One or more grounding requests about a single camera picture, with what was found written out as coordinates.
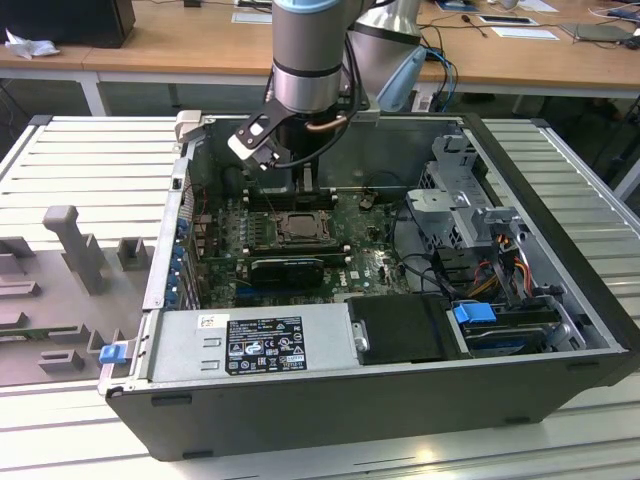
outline electronic device on desk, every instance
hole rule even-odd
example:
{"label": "electronic device on desk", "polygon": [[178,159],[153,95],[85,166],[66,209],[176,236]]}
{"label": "electronic device on desk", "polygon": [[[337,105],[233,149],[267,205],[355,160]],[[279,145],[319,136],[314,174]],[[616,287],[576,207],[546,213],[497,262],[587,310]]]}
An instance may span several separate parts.
{"label": "electronic device on desk", "polygon": [[444,12],[477,12],[473,2],[467,0],[436,0],[436,5]]}
{"label": "electronic device on desk", "polygon": [[560,28],[576,40],[585,42],[610,42],[617,43],[633,37],[620,27],[615,25],[592,25],[586,23],[561,23]]}
{"label": "electronic device on desk", "polygon": [[483,23],[491,25],[507,25],[507,26],[534,26],[538,22],[529,17],[508,17],[502,15],[476,15]]}
{"label": "electronic device on desk", "polygon": [[5,28],[29,40],[119,48],[136,17],[131,0],[0,0]]}

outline warning label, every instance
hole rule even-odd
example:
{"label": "warning label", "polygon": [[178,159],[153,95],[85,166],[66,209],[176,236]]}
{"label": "warning label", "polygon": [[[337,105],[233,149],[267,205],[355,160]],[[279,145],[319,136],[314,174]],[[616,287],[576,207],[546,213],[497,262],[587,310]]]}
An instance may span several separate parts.
{"label": "warning label", "polygon": [[229,321],[225,369],[229,375],[306,370],[302,318]]}

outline desk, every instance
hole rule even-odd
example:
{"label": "desk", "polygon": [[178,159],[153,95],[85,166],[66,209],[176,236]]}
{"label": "desk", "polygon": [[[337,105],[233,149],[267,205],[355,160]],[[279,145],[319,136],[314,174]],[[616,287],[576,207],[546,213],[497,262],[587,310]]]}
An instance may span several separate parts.
{"label": "desk", "polygon": [[[591,15],[588,8],[609,8],[608,2],[547,0],[547,3],[555,6],[559,12],[536,14],[519,9],[516,13],[531,17],[541,25],[607,21]],[[422,10],[422,24],[433,22],[438,27],[468,26],[460,19],[460,15],[437,20],[452,12],[441,12],[434,5],[425,6]],[[482,11],[499,15],[486,4]],[[474,20],[474,24],[484,25],[478,19]],[[616,22],[615,25],[633,31],[629,22]],[[571,37],[559,27],[543,29],[551,31],[560,40],[500,38],[490,28],[483,28],[488,38],[483,38],[475,28],[441,29],[447,58],[458,67],[459,90],[611,98],[635,98],[638,95],[640,61],[637,52],[625,47],[612,50],[586,42],[573,43]],[[425,34],[431,45],[438,46],[434,29],[426,29]],[[429,81],[429,73],[438,69],[442,70],[437,64],[426,66],[420,80]]]}
{"label": "desk", "polygon": [[[108,114],[101,82],[264,85],[271,66],[271,26],[231,23],[235,9],[228,1],[228,6],[205,4],[197,9],[185,9],[182,2],[135,1],[135,29],[123,48],[63,46],[58,57],[32,61],[10,57],[3,51],[0,77],[77,81],[94,115]],[[518,12],[539,23],[605,20],[587,11],[588,6],[601,5],[596,0],[550,3],[561,12]],[[425,4],[420,20],[428,23],[450,14]],[[435,24],[466,25],[459,15]],[[631,28],[625,22],[616,25]],[[489,38],[484,39],[472,28],[442,29],[447,56],[460,73],[457,90],[612,98],[633,98],[638,94],[637,52],[624,47],[605,50],[592,44],[572,45],[571,38],[559,28],[550,30],[559,41],[499,38],[490,29],[485,29]],[[437,45],[435,31],[427,29],[426,34]],[[427,64],[419,87],[423,91],[434,90],[441,81],[440,65]]]}

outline white sticker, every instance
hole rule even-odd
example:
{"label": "white sticker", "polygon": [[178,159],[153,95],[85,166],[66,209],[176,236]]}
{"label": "white sticker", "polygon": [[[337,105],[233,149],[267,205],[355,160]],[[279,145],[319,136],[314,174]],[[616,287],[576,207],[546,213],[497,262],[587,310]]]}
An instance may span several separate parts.
{"label": "white sticker", "polygon": [[225,328],[230,318],[228,313],[198,315],[198,328]]}

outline black plastic cover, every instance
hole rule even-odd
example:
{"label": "black plastic cover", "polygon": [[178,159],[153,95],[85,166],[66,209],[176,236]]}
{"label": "black plastic cover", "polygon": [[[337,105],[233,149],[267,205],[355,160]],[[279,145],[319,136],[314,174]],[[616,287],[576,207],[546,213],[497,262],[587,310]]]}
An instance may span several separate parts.
{"label": "black plastic cover", "polygon": [[442,297],[353,297],[347,303],[351,322],[364,325],[369,341],[369,350],[359,353],[363,365],[460,358]]}

